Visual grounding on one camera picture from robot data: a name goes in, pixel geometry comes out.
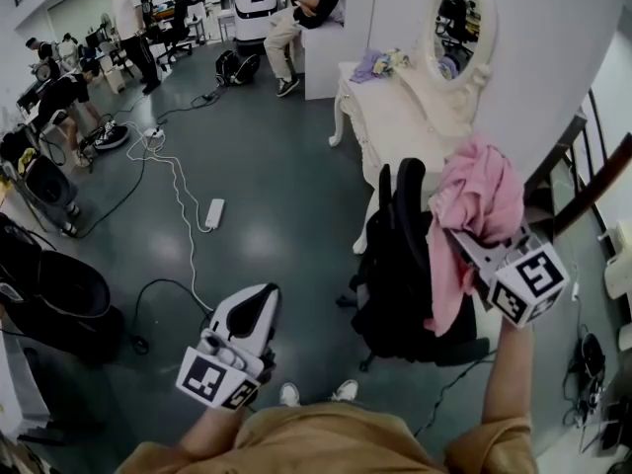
carved table leg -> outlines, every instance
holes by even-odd
[[[368,203],[368,207],[366,208],[366,218],[364,219],[364,226],[362,227],[362,233],[354,243],[354,253],[356,255],[363,255],[364,251],[366,251],[366,223],[368,220],[379,210],[379,190],[376,189],[373,192],[370,202]]]
[[[343,108],[341,107],[341,103],[343,102],[343,94],[338,91],[338,95],[336,96],[336,103],[334,104],[334,119],[336,120],[336,133],[334,133],[333,137],[329,137],[329,145],[332,147],[336,147],[340,144],[341,139],[343,138],[343,129],[345,127],[345,113],[343,113]]]

human hand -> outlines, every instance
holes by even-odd
[[[307,7],[305,4],[300,4],[300,9],[301,11],[303,11],[303,14],[307,16],[308,18],[316,17],[316,13],[312,11],[309,7]]]

man in black shirt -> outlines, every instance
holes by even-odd
[[[59,79],[59,65],[57,65],[57,62],[55,61],[52,45],[48,42],[40,42],[33,37],[27,41],[27,47],[33,51],[37,51],[40,60],[39,63],[31,66],[35,68],[46,62],[50,67],[50,79]]]
[[[298,79],[292,78],[291,69],[285,60],[285,48],[300,34],[300,27],[320,27],[338,5],[338,0],[291,1],[298,7],[289,7],[273,14],[273,29],[264,42],[268,60],[278,79],[278,97],[284,97],[298,85]]]
[[[55,115],[59,111],[68,112],[68,108],[75,102],[83,104],[88,114],[98,124],[101,115],[90,102],[90,95],[88,94],[88,84],[92,82],[97,74],[99,74],[99,67],[88,64],[84,67],[84,71],[81,74],[68,74],[56,81],[51,81],[50,86],[45,88],[39,101],[38,116],[34,121],[36,128],[38,130],[44,128],[49,122],[54,120]],[[68,115],[58,125],[68,137],[68,145],[72,150],[76,165],[88,167],[90,162],[79,150],[77,142],[77,121]]]

beige pants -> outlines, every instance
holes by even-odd
[[[268,60],[276,78],[284,79],[285,81],[289,81],[292,78],[292,72],[285,60],[285,48],[301,31],[300,25],[294,20],[295,10],[296,7],[288,7],[274,13],[270,18],[273,29],[264,41]]]

purple cloth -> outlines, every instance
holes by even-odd
[[[377,74],[373,73],[373,66],[381,55],[382,53],[378,50],[367,49],[364,53],[364,58],[355,68],[354,75],[351,80],[355,83],[362,84],[366,81],[379,77]]]

